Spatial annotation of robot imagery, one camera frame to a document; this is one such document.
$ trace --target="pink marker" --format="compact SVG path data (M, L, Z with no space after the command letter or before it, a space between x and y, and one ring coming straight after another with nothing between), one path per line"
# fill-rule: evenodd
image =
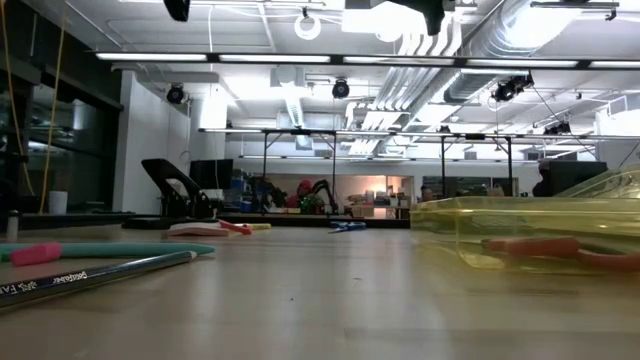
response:
M9 259L13 266L27 266L55 261L60 258L60 255L62 255L62 245L50 242L14 250L9 255Z

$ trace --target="table surface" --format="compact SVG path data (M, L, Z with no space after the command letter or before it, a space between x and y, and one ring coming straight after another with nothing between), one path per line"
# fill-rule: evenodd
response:
M20 239L154 242L162 232L103 226ZM217 252L0 312L2 358L617 360L640 353L635 276L482 272L416 245L407 230L274 228L187 240ZM1 264L0 282L121 261Z

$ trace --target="window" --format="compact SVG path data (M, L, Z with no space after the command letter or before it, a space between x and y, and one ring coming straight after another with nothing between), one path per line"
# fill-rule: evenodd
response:
M36 195L42 192L53 89L33 88L27 165ZM118 113L58 94L47 191L68 192L68 211L111 209Z

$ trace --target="person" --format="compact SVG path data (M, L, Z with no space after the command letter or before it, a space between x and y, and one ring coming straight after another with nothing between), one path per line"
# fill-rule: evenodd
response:
M531 191L535 197L551 197L553 196L553 188L551 187L551 176L549 173L549 160L542 160L538 165L538 172L542 176L542 180L533 187Z
M433 201L433 191L431 191L431 189L427 188L426 186L422 185L420 187L420 202L427 202L427 201Z

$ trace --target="red object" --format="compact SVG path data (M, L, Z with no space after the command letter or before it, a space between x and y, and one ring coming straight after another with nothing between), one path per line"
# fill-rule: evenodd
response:
M62 245L50 242L14 250L9 255L9 259L13 266L27 266L55 261L60 258L60 255L62 255Z
M607 255L580 250L578 252L578 261L610 271L640 271L640 254Z
M504 251L513 256L575 258L579 249L578 239L571 236L507 241L504 244Z
M226 222L224 220L218 220L218 223L220 224L220 227L223 229L229 229L231 231L235 231L235 232L239 232L242 235L251 235L253 234L253 232L251 231L250 228L244 227L244 226L238 226L235 224L232 224L230 222Z

